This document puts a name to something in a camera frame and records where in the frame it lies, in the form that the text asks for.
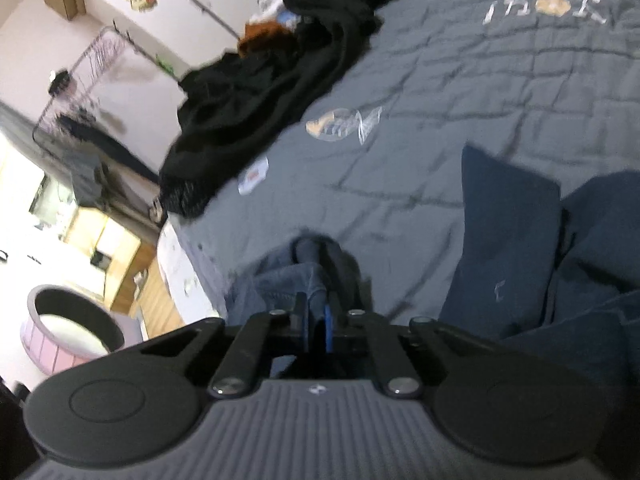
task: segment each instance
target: ribbed rubber surface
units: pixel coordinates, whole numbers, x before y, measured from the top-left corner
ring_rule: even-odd
[[[607,478],[587,460],[525,470],[473,457],[437,431],[418,402],[391,400],[371,382],[266,381],[216,403],[171,451],[117,470],[46,462],[33,480],[466,480]]]

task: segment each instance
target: gray comforter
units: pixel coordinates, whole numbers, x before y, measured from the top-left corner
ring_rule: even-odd
[[[398,0],[362,60],[195,221],[172,219],[205,287],[303,230],[358,261],[374,308],[436,317],[462,252],[465,143],[571,192],[640,168],[640,0]],[[305,122],[383,107],[363,146]],[[213,282],[207,285],[211,276]]]

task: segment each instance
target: wooden floor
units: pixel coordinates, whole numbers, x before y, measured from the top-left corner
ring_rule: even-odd
[[[142,309],[146,332],[150,338],[184,326],[182,318],[180,318],[180,314],[178,314],[169,295],[169,291],[162,281],[156,259],[153,260],[149,267],[149,276],[146,279],[145,286],[138,299],[133,302],[130,314],[135,314],[138,307]]]

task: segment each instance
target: round black pad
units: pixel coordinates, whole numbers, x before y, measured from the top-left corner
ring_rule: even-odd
[[[112,356],[55,375],[29,397],[32,439],[60,462],[121,466],[148,459],[190,432],[195,389],[157,357]]]
[[[437,389],[433,409],[471,452],[529,466],[589,452],[607,416],[596,386],[520,354],[460,360]]]

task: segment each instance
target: orange fabric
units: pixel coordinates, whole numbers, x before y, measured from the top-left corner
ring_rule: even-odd
[[[293,50],[296,38],[293,33],[275,20],[262,23],[247,23],[244,38],[238,40],[238,54],[245,57],[261,50]]]

